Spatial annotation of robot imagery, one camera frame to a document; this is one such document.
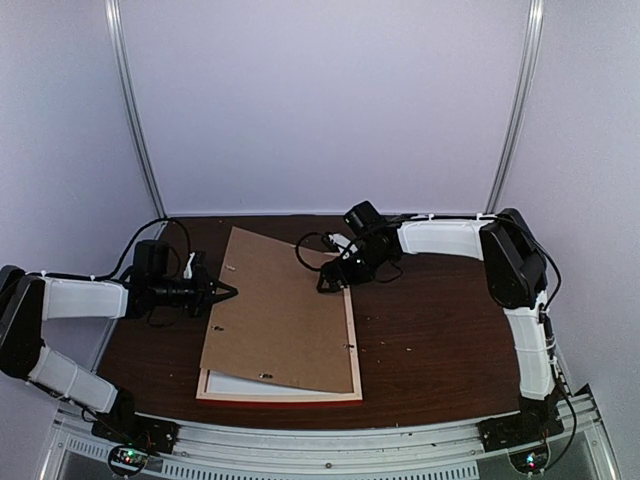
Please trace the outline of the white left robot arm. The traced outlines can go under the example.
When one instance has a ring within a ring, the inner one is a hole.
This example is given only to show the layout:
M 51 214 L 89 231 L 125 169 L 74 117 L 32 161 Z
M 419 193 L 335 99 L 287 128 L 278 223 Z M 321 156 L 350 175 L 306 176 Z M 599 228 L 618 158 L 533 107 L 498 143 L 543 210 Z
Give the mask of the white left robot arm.
M 158 307 L 198 318 L 237 289 L 211 276 L 202 251 L 189 253 L 183 272 L 168 273 L 171 247 L 143 240 L 132 263 L 118 278 L 28 273 L 15 265 L 1 269 L 1 370 L 70 400 L 98 416 L 123 444 L 137 442 L 144 424 L 121 387 L 97 376 L 52 349 L 42 325 L 51 320 L 141 318 Z

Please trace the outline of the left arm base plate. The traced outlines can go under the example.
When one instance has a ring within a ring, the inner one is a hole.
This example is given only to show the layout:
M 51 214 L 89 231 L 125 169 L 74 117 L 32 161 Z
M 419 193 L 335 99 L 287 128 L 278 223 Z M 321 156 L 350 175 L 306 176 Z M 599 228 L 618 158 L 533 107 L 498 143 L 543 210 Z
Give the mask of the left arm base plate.
M 175 422 L 141 415 L 117 420 L 99 414 L 91 427 L 91 434 L 95 437 L 133 446 L 151 454 L 172 454 L 178 433 L 179 426 Z

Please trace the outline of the pink wooden picture frame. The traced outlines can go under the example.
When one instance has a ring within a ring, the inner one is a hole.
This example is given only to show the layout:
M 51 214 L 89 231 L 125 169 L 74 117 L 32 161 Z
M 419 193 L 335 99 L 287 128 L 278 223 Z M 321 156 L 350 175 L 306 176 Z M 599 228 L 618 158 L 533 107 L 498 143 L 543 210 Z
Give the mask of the pink wooden picture frame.
M 209 371 L 324 395 L 227 395 L 204 391 Z M 255 305 L 230 302 L 211 314 L 196 399 L 232 407 L 313 408 L 359 405 L 361 373 L 351 293 L 297 289 Z

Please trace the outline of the red landscape photo print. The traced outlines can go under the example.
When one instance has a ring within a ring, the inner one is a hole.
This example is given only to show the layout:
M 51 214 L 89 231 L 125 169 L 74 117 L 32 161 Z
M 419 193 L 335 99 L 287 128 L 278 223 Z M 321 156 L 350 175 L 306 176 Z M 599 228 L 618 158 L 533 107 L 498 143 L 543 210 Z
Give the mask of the red landscape photo print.
M 315 395 L 321 393 L 320 391 L 315 390 L 300 389 L 248 380 L 214 371 L 208 372 L 204 391 L 210 394 L 256 396 Z

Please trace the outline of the brown backing board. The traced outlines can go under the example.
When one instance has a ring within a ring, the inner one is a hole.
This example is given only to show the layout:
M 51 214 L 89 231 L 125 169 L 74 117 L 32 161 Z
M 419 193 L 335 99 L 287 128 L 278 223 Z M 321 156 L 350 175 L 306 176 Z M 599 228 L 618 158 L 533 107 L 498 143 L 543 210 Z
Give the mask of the brown backing board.
M 220 279 L 237 295 L 213 306 L 197 398 L 316 402 L 359 390 L 350 293 L 321 294 L 297 249 L 238 227 Z

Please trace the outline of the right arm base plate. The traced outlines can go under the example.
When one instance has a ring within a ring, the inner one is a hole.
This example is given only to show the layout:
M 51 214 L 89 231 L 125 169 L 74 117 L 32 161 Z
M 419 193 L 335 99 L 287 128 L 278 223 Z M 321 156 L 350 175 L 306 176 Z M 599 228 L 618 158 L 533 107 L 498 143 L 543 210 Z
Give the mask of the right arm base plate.
M 565 431 L 561 420 L 541 422 L 534 416 L 522 413 L 483 420 L 478 424 L 478 430 L 485 452 L 541 442 L 546 437 Z

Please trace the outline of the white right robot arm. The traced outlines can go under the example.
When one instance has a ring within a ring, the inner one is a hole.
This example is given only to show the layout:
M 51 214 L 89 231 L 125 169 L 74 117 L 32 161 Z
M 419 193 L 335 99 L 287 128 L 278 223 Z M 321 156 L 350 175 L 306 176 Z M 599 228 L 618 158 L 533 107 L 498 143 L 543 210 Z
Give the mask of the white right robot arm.
M 520 413 L 513 433 L 530 442 L 545 431 L 560 395 L 548 314 L 554 297 L 547 291 L 547 270 L 555 264 L 520 212 L 386 217 L 364 201 L 343 220 L 354 237 L 326 235 L 326 245 L 337 255 L 317 269 L 320 293 L 372 282 L 382 265 L 394 265 L 405 255 L 452 255 L 483 263 L 489 294 L 507 318 L 518 361 Z

